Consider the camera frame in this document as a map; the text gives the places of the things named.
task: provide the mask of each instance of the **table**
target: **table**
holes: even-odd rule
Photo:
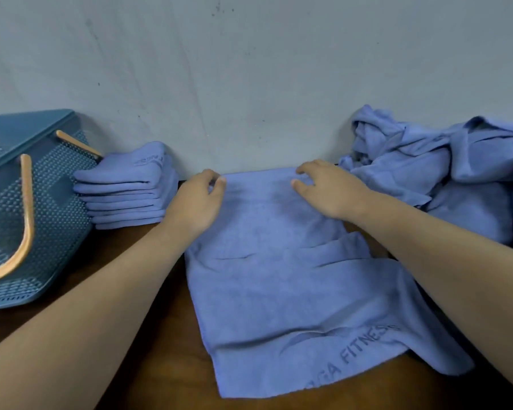
[[[0,341],[143,237],[153,226],[93,231],[34,303],[0,310]],[[370,242],[373,254],[387,253]],[[98,409],[454,409],[505,405],[513,390],[490,371],[446,377],[406,353],[355,377],[264,400],[221,399],[186,284],[184,258],[164,282]]]

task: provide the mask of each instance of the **hand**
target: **hand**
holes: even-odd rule
[[[292,180],[294,190],[319,212],[334,219],[357,224],[375,193],[356,176],[321,159],[305,162],[296,173],[308,174],[314,185]]]
[[[209,193],[211,181],[215,181],[215,186]],[[175,233],[181,233],[179,237],[194,240],[217,218],[225,189],[224,177],[213,170],[203,170],[180,186],[166,209],[162,224],[173,227]]]

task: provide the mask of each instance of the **wall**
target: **wall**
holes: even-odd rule
[[[73,108],[183,176],[335,161],[364,103],[513,120],[513,0],[0,0],[0,112]]]

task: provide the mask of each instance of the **blue plastic basket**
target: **blue plastic basket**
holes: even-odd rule
[[[20,244],[31,243],[25,231],[27,213],[20,161],[30,170],[32,160],[29,173],[32,172],[34,205],[32,244],[24,260],[0,278],[0,308],[27,303],[41,295],[91,230],[84,205],[72,191],[72,172],[93,168],[95,158],[58,138],[57,130],[87,143],[80,120],[72,110],[0,115],[2,268],[19,254]],[[27,181],[24,183],[27,197]]]

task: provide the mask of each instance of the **person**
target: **person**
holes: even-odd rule
[[[371,191],[331,163],[296,172],[314,182],[292,181],[302,198],[387,248],[513,383],[513,249]],[[0,409],[94,408],[165,277],[217,217],[225,188],[212,170],[193,176],[157,227],[3,340]]]

